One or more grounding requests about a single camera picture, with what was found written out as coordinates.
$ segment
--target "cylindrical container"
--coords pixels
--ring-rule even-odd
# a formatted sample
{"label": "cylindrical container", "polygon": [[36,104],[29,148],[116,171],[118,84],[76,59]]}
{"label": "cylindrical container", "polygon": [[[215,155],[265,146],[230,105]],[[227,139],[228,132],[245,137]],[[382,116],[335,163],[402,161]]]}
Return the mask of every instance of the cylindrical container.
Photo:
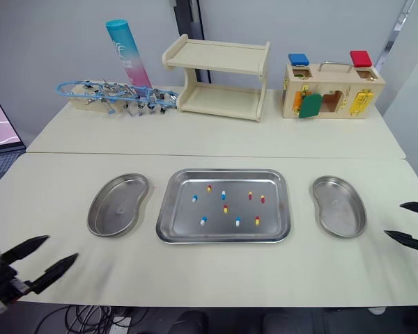
{"label": "cylindrical container", "polygon": [[152,85],[139,58],[138,48],[127,21],[115,19],[108,21],[105,26],[132,85],[151,88]]}

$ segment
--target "wooden shelf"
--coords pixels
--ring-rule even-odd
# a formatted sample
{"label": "wooden shelf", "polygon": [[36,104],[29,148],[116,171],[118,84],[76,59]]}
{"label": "wooden shelf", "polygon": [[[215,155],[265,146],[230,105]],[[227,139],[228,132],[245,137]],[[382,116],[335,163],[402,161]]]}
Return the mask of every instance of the wooden shelf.
{"label": "wooden shelf", "polygon": [[[266,90],[270,43],[265,46],[208,40],[190,40],[182,35],[162,55],[168,70],[185,70],[185,87],[178,96],[180,111],[260,120]],[[215,70],[258,76],[261,90],[199,83],[195,70]]]}
{"label": "wooden shelf", "polygon": [[265,57],[265,47],[261,46],[186,40],[167,65],[259,75]]}
{"label": "wooden shelf", "polygon": [[181,105],[181,109],[256,120],[260,93],[260,90],[256,89],[197,83],[187,101]]}

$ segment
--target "yellow lock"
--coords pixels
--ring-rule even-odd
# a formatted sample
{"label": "yellow lock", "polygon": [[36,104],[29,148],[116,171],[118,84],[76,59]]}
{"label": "yellow lock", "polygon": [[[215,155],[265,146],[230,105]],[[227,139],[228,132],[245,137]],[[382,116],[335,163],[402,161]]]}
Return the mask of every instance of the yellow lock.
{"label": "yellow lock", "polygon": [[375,96],[369,89],[361,90],[350,107],[350,115],[357,116],[363,112]]}

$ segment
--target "rectangular metal tray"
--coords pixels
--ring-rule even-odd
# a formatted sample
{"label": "rectangular metal tray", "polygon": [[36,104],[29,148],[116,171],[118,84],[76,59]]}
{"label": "rectangular metal tray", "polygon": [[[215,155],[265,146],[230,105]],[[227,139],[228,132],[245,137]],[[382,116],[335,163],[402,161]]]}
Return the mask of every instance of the rectangular metal tray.
{"label": "rectangular metal tray", "polygon": [[268,169],[180,170],[169,180],[156,231],[171,244],[281,241],[290,231],[285,179]]}

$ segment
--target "metal handle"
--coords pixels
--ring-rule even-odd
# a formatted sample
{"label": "metal handle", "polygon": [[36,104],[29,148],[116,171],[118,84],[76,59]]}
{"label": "metal handle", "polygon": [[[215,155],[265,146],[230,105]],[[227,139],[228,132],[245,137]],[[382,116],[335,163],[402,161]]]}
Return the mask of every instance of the metal handle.
{"label": "metal handle", "polygon": [[324,65],[345,65],[345,66],[348,66],[347,73],[350,73],[351,69],[353,68],[353,65],[349,64],[349,63],[337,63],[336,61],[324,61],[323,63],[321,63],[319,65],[319,72],[322,70],[322,66],[324,66]]}

